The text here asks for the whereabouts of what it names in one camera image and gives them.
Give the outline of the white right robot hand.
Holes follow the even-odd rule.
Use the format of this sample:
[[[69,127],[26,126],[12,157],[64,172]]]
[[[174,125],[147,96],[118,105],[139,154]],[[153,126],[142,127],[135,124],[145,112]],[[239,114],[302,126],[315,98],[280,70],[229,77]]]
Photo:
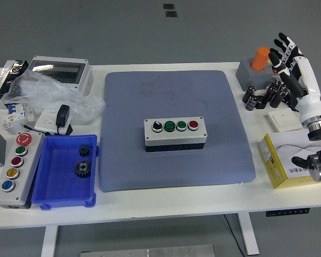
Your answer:
[[[320,89],[309,60],[297,44],[282,32],[274,43],[280,50],[271,48],[269,59],[281,81],[297,100],[295,109],[300,114],[300,122],[307,126],[309,122],[321,121]]]

